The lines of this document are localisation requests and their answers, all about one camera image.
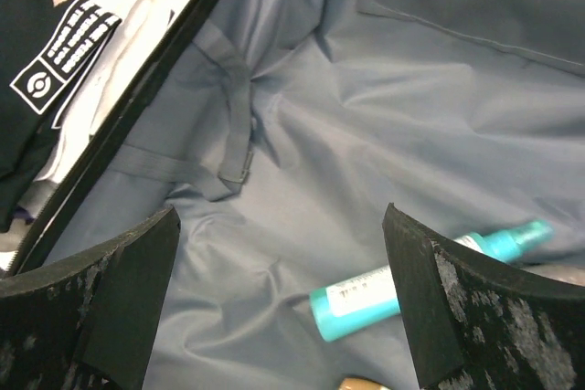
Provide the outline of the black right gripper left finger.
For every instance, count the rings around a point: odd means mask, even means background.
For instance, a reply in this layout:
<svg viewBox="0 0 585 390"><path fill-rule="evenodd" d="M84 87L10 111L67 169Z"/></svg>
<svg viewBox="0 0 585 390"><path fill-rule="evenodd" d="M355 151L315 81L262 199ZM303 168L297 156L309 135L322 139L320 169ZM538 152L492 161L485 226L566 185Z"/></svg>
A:
<svg viewBox="0 0 585 390"><path fill-rule="evenodd" d="M180 227L168 207L118 237L2 279L2 388L142 388Z"/></svg>

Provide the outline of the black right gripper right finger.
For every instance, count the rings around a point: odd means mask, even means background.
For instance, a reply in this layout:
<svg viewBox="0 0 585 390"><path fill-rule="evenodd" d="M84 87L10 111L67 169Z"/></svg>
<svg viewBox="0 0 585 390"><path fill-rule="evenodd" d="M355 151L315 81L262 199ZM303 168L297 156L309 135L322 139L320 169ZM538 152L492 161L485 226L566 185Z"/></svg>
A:
<svg viewBox="0 0 585 390"><path fill-rule="evenodd" d="M466 248L394 205L382 228L421 389L583 388L583 287Z"/></svg>

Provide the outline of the brown foundation tube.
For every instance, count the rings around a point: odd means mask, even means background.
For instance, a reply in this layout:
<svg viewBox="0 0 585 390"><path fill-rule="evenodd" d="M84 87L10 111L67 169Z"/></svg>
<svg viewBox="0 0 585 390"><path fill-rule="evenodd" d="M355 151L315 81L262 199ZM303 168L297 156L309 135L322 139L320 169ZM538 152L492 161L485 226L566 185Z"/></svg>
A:
<svg viewBox="0 0 585 390"><path fill-rule="evenodd" d="M542 264L525 266L523 270L544 278L584 286L584 268ZM339 384L338 390L388 390L388 387L365 377L347 376Z"/></svg>

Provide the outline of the black garment with label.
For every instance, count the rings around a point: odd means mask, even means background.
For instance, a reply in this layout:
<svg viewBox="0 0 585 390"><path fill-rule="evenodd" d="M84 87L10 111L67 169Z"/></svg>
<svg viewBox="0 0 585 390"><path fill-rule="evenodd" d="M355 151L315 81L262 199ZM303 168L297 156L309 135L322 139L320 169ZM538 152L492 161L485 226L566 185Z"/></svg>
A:
<svg viewBox="0 0 585 390"><path fill-rule="evenodd" d="M121 19L91 0L1 0L1 230L59 139L58 119Z"/></svg>

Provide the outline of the blue fish print suitcase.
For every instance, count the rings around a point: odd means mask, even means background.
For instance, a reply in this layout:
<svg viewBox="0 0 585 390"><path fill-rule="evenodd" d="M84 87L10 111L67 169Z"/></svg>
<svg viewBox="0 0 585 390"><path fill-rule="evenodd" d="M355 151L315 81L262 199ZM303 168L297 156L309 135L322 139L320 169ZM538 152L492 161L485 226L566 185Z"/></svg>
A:
<svg viewBox="0 0 585 390"><path fill-rule="evenodd" d="M421 389L401 313L327 342L309 301L389 266L388 205L584 268L584 0L189 0L3 279L173 207L140 389Z"/></svg>

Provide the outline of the white towel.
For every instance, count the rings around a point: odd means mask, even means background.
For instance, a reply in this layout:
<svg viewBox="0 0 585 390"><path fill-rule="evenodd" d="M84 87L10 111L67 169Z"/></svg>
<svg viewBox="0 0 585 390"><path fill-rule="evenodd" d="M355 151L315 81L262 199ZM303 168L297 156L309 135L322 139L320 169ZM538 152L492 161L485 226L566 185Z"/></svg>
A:
<svg viewBox="0 0 585 390"><path fill-rule="evenodd" d="M59 138L38 181L59 184L188 0L92 0L122 22L59 120Z"/></svg>

